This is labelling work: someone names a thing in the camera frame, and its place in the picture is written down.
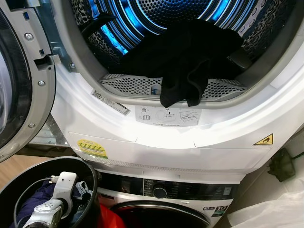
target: barcode sticker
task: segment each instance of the barcode sticker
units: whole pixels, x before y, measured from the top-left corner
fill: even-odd
[[[106,105],[110,106],[111,108],[115,109],[116,111],[120,112],[124,116],[127,116],[130,113],[130,110],[128,108],[126,108],[120,103],[108,100],[107,98],[99,94],[96,90],[93,90],[91,92],[91,95],[96,97],[100,101],[104,102]]]

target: open door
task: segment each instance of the open door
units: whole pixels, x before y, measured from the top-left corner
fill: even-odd
[[[52,57],[34,8],[12,8],[1,1],[0,162],[34,138],[51,111],[56,88]]]

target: stacked washer and dryer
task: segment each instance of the stacked washer and dryer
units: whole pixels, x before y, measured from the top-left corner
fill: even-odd
[[[166,218],[179,227],[213,227],[244,176],[304,123],[303,1],[28,0],[0,6],[1,99],[7,101],[1,159],[37,134],[53,105],[72,149],[100,172],[101,201],[130,227],[168,227]],[[115,19],[84,37],[83,28],[105,13]],[[252,61],[235,80],[210,79],[198,106],[180,101],[162,107],[152,93],[161,78],[109,74],[107,67],[119,64],[146,33],[161,35],[174,22],[194,18],[237,31]]]

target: black garment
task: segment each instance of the black garment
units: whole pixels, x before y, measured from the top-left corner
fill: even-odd
[[[161,36],[145,36],[121,59],[120,73],[162,77],[164,107],[183,99],[189,107],[195,106],[200,103],[208,79],[221,78],[218,76],[225,72],[221,63],[229,65],[226,57],[242,44],[243,39],[233,30],[200,19],[181,22]]]

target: red cloth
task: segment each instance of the red cloth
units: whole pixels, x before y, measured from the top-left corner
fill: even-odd
[[[100,204],[98,228],[126,228],[123,220],[110,209]]]

